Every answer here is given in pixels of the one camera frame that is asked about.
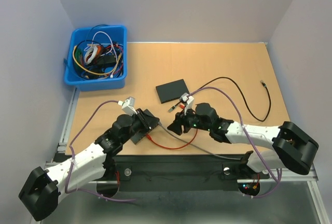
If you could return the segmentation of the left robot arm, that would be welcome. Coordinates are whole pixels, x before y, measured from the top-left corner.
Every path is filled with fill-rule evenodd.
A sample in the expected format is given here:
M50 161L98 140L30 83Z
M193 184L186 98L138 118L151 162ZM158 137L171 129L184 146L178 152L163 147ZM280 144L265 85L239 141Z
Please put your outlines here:
M85 150L47 169L33 169L18 197L36 221L54 212L64 198L99 178L111 179L115 175L113 157L122 151L132 137L146 135L153 130L159 118L147 110L137 109L136 114L122 114L112 127L99 136Z

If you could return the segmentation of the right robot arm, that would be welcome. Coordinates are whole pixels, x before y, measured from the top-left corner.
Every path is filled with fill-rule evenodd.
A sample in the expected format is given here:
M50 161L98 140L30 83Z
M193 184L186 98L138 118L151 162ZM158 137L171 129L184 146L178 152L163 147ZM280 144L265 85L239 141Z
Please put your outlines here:
M219 143L264 147L264 151L249 154L239 164L239 173L244 177L266 169L288 169L307 175L319 148L318 143L293 122L285 121L281 126L272 127L242 125L219 117L208 103L200 103L196 109L183 109L167 127L177 135L192 128L208 131Z

